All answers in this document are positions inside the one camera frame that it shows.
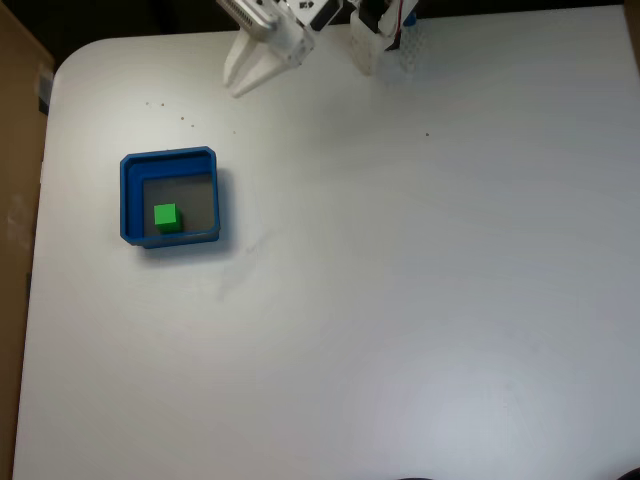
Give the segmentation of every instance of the green cube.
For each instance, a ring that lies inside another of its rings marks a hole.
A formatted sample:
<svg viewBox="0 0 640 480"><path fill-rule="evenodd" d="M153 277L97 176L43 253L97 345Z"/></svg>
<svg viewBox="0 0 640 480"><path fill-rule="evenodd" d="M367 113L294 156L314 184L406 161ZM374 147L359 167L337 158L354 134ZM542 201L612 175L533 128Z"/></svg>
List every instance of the green cube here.
<svg viewBox="0 0 640 480"><path fill-rule="evenodd" d="M162 233L182 231L182 215L180 215L180 210L178 210L175 203L154 206L153 217L156 228Z"/></svg>

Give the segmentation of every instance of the blue plastic tray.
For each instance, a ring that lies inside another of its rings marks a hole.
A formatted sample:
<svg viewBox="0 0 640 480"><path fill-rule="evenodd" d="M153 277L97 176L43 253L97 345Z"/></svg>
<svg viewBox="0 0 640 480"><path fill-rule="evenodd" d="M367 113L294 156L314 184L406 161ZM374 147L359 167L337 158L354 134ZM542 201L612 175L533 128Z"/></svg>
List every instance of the blue plastic tray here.
<svg viewBox="0 0 640 480"><path fill-rule="evenodd" d="M214 225L209 230L164 235L144 234L144 182L210 174L213 183ZM214 242L220 232L216 154L208 147L133 153L120 162L120 236L144 248Z"/></svg>

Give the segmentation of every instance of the white table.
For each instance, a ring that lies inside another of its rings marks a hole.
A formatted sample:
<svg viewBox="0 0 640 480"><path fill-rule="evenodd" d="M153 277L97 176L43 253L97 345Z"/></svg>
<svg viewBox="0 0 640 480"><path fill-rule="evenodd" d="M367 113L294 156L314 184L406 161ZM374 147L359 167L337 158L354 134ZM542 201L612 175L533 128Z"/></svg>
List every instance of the white table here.
<svg viewBox="0 0 640 480"><path fill-rule="evenodd" d="M412 79L361 76L331 28L241 100L221 85L232 33L102 41L65 62L15 480L640 465L640 81L623 11L428 25ZM218 154L220 241L126 244L120 160L199 145Z"/></svg>

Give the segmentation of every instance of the red wire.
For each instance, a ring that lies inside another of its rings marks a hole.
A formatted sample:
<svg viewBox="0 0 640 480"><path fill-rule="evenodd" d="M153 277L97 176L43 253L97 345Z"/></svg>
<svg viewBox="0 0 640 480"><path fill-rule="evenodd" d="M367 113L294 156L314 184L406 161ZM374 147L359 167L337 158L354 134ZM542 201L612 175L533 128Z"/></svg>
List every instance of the red wire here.
<svg viewBox="0 0 640 480"><path fill-rule="evenodd" d="M401 18L402 18L402 5L404 4L404 0L400 0L400 6L398 7L398 28L396 28L396 34L394 35L394 37L398 36L398 33L400 33L400 27L402 26L401 22Z"/></svg>

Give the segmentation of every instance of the black object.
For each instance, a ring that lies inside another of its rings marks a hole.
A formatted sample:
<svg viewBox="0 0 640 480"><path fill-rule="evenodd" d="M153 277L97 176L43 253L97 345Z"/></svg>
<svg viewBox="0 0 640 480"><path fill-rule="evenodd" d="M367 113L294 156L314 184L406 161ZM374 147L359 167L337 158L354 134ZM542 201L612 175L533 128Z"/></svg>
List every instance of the black object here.
<svg viewBox="0 0 640 480"><path fill-rule="evenodd" d="M329 0L324 4L324 7L320 10L318 15L311 20L311 28L313 28L316 32L319 32L324 28L324 26L329 23L336 13L340 10L340 4L338 0Z"/></svg>
<svg viewBox="0 0 640 480"><path fill-rule="evenodd" d="M362 0L358 17L362 23L369 27L369 30L378 33L378 22L386 10L387 5L384 0Z"/></svg>
<svg viewBox="0 0 640 480"><path fill-rule="evenodd" d="M618 480L640 480L640 468L631 470L626 475L621 476Z"/></svg>

